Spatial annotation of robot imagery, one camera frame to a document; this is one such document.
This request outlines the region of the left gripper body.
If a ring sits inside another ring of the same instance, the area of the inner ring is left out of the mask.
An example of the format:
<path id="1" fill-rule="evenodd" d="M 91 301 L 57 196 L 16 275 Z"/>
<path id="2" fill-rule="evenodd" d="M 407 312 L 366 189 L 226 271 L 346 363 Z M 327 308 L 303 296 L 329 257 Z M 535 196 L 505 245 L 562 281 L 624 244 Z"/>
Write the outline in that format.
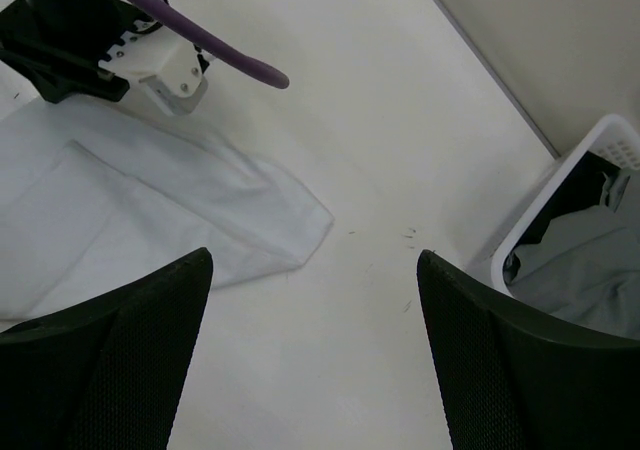
<path id="1" fill-rule="evenodd" d="M 160 27 L 120 0 L 14 0 L 1 11 L 1 61 L 47 102 L 75 94 L 118 102 L 130 85 L 99 62 L 110 59 L 108 51 L 125 33 Z"/>

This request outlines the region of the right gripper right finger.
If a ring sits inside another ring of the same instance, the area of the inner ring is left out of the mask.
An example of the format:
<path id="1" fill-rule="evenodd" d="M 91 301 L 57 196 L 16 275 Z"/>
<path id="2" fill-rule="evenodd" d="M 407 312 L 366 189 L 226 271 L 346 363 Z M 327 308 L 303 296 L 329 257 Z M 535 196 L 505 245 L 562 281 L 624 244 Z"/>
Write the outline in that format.
<path id="1" fill-rule="evenodd" d="M 417 283 L 454 448 L 638 448 L 638 341 L 547 315 L 432 251 Z"/>

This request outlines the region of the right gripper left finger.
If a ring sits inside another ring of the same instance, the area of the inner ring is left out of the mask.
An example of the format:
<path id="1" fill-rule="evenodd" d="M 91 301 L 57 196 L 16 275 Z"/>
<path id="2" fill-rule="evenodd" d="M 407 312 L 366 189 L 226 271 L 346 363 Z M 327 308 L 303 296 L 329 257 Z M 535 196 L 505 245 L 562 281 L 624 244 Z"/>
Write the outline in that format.
<path id="1" fill-rule="evenodd" d="M 200 248 L 3 331 L 2 448 L 166 448 L 212 278 Z"/>

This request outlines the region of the white skirt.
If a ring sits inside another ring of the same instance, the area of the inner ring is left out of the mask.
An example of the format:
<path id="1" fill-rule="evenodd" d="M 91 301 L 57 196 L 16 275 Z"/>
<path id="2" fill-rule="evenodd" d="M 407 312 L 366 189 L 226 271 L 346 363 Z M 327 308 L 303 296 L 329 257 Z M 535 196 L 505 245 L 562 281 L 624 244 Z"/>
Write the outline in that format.
<path id="1" fill-rule="evenodd" d="M 34 101 L 1 123 L 1 318 L 46 315 L 198 248 L 221 288 L 303 266 L 333 223 L 297 179 L 221 140 Z"/>

